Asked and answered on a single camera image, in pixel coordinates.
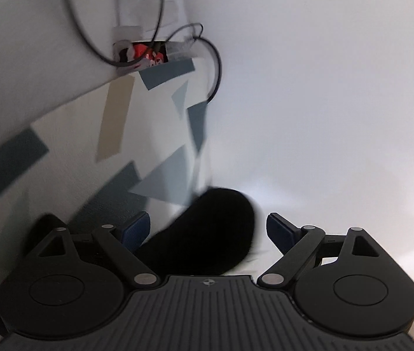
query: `beige tape strip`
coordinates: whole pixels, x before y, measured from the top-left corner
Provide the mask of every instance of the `beige tape strip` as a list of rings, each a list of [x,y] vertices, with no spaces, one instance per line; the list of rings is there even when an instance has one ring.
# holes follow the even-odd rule
[[[135,78],[132,75],[126,75],[110,83],[101,120],[96,162],[121,152],[124,125],[126,125],[134,81]]]

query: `black electronic device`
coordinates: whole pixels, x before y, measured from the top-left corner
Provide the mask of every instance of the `black electronic device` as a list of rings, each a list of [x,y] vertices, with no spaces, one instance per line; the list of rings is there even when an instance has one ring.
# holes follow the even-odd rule
[[[257,283],[162,280],[121,243],[146,219],[91,234],[55,225],[0,286],[0,351],[414,350],[414,282],[361,228],[326,235],[273,213],[267,233],[283,257]]]

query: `crosshair logo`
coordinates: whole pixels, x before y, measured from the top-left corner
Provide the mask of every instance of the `crosshair logo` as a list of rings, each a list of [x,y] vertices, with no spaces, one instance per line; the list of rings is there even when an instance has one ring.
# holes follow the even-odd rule
[[[208,278],[207,280],[202,281],[202,283],[203,283],[204,285],[206,285],[206,286],[211,286],[211,285],[213,285],[214,283],[217,283],[217,281],[212,280],[211,278]]]

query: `ribbed gray panel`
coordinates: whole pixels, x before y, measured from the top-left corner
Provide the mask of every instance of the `ribbed gray panel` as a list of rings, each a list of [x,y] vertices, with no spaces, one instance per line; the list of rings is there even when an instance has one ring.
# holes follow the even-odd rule
[[[313,327],[288,296],[255,286],[248,276],[173,276],[136,292],[109,325],[81,338],[38,341],[13,334],[0,351],[410,351],[399,334],[377,341],[339,338]]]

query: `screw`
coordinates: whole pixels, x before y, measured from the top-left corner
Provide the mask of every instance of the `screw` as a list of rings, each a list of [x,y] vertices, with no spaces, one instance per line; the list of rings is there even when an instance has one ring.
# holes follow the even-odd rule
[[[156,276],[151,273],[140,273],[134,277],[134,281],[139,285],[152,285],[156,282]]]
[[[261,277],[262,282],[267,285],[280,285],[285,279],[278,273],[267,273]]]

